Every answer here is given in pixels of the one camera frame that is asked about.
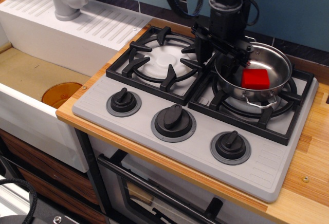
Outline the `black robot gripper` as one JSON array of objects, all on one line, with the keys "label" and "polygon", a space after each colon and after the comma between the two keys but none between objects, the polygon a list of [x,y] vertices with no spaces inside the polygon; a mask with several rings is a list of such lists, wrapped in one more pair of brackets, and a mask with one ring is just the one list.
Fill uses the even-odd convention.
[{"label": "black robot gripper", "polygon": [[251,2],[240,2],[224,6],[210,2],[209,26],[196,22],[192,27],[195,35],[195,53],[200,64],[207,62],[216,49],[223,55],[221,76],[228,80],[238,68],[247,66],[252,45],[245,39],[244,31],[248,25]]}]

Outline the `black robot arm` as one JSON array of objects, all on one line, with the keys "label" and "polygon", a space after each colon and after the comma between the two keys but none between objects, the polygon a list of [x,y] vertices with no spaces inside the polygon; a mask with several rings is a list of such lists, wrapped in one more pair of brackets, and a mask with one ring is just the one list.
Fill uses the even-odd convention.
[{"label": "black robot arm", "polygon": [[211,58],[213,51],[221,54],[217,63],[222,77],[232,76],[240,66],[246,67],[253,46],[244,35],[248,26],[250,6],[254,0],[208,0],[210,21],[208,27],[196,22],[194,48],[199,63]]}]

